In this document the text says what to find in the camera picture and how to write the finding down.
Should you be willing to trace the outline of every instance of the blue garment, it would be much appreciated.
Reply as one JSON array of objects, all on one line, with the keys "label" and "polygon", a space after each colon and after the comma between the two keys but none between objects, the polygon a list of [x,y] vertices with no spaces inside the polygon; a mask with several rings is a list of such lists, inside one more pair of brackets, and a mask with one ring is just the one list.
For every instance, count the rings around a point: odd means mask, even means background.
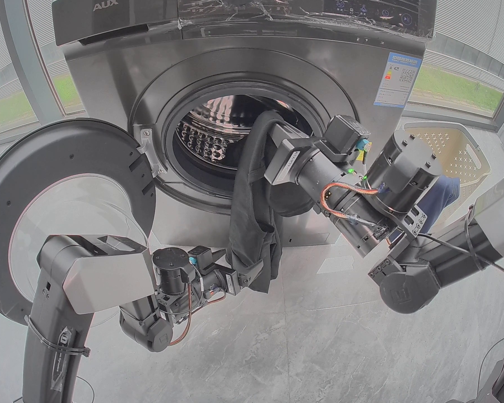
[{"label": "blue garment", "polygon": [[[427,220],[422,227],[421,233],[428,233],[444,208],[459,198],[460,184],[459,178],[449,178],[441,175],[426,195],[423,196],[418,203],[418,207],[427,215]],[[396,230],[389,239],[394,241],[400,234],[401,232]]]}]

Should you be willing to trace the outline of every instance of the grass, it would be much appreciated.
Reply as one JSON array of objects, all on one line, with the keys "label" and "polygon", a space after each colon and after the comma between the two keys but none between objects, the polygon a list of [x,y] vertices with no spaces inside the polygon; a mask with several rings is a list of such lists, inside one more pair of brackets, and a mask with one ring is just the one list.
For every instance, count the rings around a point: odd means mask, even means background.
[{"label": "grass", "polygon": [[0,126],[34,114],[23,91],[0,100]]},{"label": "grass", "polygon": [[438,68],[422,66],[414,84],[414,91],[430,92],[445,100],[466,103],[484,110],[494,111],[502,99],[502,91],[454,75]]},{"label": "grass", "polygon": [[[81,98],[74,87],[71,75],[53,78],[54,87],[64,107],[81,104]],[[33,116],[32,107],[23,91],[0,100],[0,126]]]},{"label": "grass", "polygon": [[[54,86],[64,107],[81,104],[71,75],[53,78]],[[483,110],[494,111],[503,93],[489,86],[471,81],[438,68],[422,66],[414,85],[416,92],[430,92],[445,100],[466,103]],[[23,91],[0,100],[0,126],[28,118],[34,113]]]}]

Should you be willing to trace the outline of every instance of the laundry basket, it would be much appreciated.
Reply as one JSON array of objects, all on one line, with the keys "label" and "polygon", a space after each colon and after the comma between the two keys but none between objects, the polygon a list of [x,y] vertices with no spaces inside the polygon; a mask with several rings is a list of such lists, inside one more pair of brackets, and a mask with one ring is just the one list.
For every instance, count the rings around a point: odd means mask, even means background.
[{"label": "laundry basket", "polygon": [[431,146],[446,176],[459,178],[459,198],[445,208],[435,225],[443,224],[491,174],[484,153],[462,124],[446,121],[405,123],[403,130],[423,139]]}]

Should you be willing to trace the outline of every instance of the plastic wrap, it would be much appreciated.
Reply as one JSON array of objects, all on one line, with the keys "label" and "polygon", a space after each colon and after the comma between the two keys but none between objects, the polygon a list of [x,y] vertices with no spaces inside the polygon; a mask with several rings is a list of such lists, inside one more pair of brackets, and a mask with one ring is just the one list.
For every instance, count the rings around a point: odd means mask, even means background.
[{"label": "plastic wrap", "polygon": [[433,38],[436,8],[437,0],[250,0],[240,5],[232,0],[178,0],[180,28],[215,21],[297,22],[380,30],[420,41]]}]

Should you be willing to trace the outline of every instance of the qr code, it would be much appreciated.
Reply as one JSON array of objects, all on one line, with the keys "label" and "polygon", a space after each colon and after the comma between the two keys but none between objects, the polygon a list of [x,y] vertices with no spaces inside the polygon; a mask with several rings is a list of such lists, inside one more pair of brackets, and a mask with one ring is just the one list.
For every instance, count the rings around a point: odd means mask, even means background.
[{"label": "qr code", "polygon": [[413,82],[414,76],[416,74],[414,69],[402,69],[402,74],[399,75],[399,82],[411,83]]}]

